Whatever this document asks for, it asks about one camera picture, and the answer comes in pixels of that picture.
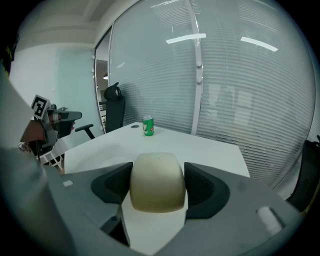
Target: window blinds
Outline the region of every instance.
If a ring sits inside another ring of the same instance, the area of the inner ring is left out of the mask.
[[[113,25],[110,85],[126,99],[123,125],[151,115],[156,126],[191,133],[196,58],[184,0],[142,0]]]
[[[308,50],[278,5],[196,2],[199,32],[206,33],[197,135],[238,145],[250,176],[270,186],[294,164],[310,129]]]

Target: small white label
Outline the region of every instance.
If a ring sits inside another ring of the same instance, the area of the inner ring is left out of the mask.
[[[71,186],[72,184],[73,184],[73,182],[72,182],[71,180],[67,180],[67,181],[64,181],[64,182],[63,182],[63,185],[64,185],[65,187]]]

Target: desk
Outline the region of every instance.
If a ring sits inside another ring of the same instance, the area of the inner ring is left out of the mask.
[[[65,152],[66,174],[84,172],[120,163],[135,162],[142,153],[173,153],[184,172],[190,162],[250,177],[245,160],[236,145],[227,144],[160,127],[145,136],[142,124],[132,123]],[[133,208],[128,193],[122,203],[124,222],[131,248],[152,255],[169,242],[184,226],[188,208],[169,213],[146,213]]]

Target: green soda can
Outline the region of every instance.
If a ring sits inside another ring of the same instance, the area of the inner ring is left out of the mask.
[[[142,118],[142,126],[143,126],[143,133],[145,136],[152,136],[155,132],[154,126],[154,118],[150,115],[145,115]]]

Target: chair headrest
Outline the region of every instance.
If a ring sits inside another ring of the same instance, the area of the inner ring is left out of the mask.
[[[107,100],[107,101],[115,101],[117,99],[119,99],[121,97],[121,90],[120,88],[117,86],[119,83],[116,82],[114,85],[108,87],[104,93],[103,93],[103,97]]]

